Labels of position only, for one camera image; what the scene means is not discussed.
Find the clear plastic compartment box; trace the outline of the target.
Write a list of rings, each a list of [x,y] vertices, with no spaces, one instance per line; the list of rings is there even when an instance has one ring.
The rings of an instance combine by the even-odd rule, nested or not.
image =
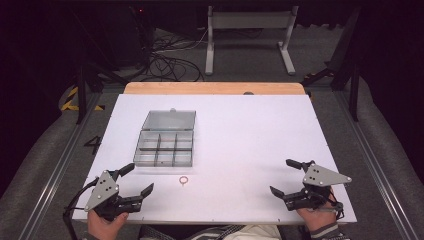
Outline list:
[[[133,157],[138,167],[191,167],[195,111],[151,110]]]

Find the grey metal stand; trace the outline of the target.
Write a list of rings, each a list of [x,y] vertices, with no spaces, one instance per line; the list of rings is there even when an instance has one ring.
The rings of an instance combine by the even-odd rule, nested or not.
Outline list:
[[[272,12],[223,12],[215,10],[213,6],[208,7],[207,12],[207,50],[205,74],[212,75],[214,69],[214,36],[215,30],[222,29],[285,29],[285,37],[279,41],[277,46],[290,76],[296,74],[292,63],[288,46],[294,29],[298,14],[298,6],[290,10]]]

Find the person's striped sleeve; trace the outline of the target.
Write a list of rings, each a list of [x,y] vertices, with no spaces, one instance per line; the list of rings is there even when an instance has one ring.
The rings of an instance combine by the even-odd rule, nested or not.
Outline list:
[[[337,223],[327,224],[317,230],[311,231],[310,236],[312,240],[324,240],[338,237],[341,234]]]

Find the person's left hand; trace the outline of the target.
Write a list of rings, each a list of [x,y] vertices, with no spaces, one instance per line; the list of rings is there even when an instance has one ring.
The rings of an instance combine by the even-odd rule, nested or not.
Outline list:
[[[129,214],[118,215],[112,222],[98,216],[91,210],[87,214],[88,233],[98,240],[115,240],[120,229],[125,225]]]

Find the black stand frame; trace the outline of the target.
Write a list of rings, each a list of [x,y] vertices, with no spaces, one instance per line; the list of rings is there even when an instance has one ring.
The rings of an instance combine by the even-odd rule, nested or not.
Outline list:
[[[360,11],[361,8],[356,7],[348,18],[336,49],[334,50],[330,61],[326,64],[326,68],[318,73],[307,74],[301,82],[301,84],[306,87],[325,76],[332,76],[333,80],[330,87],[335,91],[342,91],[346,84],[350,82],[349,113],[355,122],[358,121],[357,104],[359,91],[359,67],[353,61],[353,57],[349,53],[349,47],[351,45],[352,36],[354,35]]]
[[[96,64],[94,62],[85,62],[80,66],[76,85],[78,87],[78,120],[77,123],[81,124],[87,115],[87,90],[89,88],[91,92],[100,93],[103,90],[103,84],[100,80],[99,74],[106,76],[112,82],[119,83],[126,86],[129,81],[123,77],[113,73],[112,71]]]

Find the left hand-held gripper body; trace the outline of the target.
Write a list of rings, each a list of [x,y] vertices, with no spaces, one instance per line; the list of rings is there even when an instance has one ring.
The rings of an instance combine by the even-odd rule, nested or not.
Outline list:
[[[120,187],[117,184],[117,179],[127,173],[128,170],[103,171],[84,207],[84,211],[94,210],[99,217],[109,222],[122,213],[139,212],[144,199],[142,195],[125,198],[119,195]]]

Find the person's right hand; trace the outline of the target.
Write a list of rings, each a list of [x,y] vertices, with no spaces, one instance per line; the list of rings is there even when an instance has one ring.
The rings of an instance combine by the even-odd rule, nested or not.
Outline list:
[[[332,203],[327,201],[322,209],[332,208]],[[310,232],[317,231],[320,228],[336,222],[336,213],[334,211],[322,209],[310,210],[308,208],[297,209],[297,213],[304,220],[307,229]]]

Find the aluminium floor rail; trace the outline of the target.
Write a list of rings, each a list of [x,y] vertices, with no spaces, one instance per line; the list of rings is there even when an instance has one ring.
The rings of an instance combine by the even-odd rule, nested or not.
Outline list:
[[[55,168],[50,175],[46,185],[43,187],[41,195],[38,197],[37,203],[23,228],[18,240],[33,240],[39,226],[57,192],[60,182],[70,164],[77,141],[83,132],[86,123],[98,103],[100,93],[91,93],[87,97],[87,113],[82,117],[79,124],[76,124],[71,132],[70,138],[67,140],[64,150],[61,153]]]
[[[355,121],[351,116],[348,106],[348,100],[343,92],[335,91],[334,96],[340,105],[345,118],[354,132],[355,138],[364,155],[364,161],[369,169],[373,180],[383,198],[383,201],[392,216],[392,219],[402,237],[402,240],[419,240],[418,235],[412,226],[404,208],[402,207],[397,194],[392,185],[389,183],[386,174],[384,173],[378,159],[372,150],[362,128],[358,121]]]

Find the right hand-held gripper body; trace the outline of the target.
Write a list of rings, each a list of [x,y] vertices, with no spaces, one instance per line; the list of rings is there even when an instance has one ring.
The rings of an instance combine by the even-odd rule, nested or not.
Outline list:
[[[352,178],[328,168],[317,165],[314,161],[300,162],[303,165],[305,176],[302,178],[303,188],[292,194],[284,194],[282,199],[289,211],[308,208],[312,210],[322,209],[322,206],[330,201],[332,208],[323,208],[323,211],[330,210],[334,212],[342,212],[344,206],[333,195],[331,188],[333,185],[347,184]]]

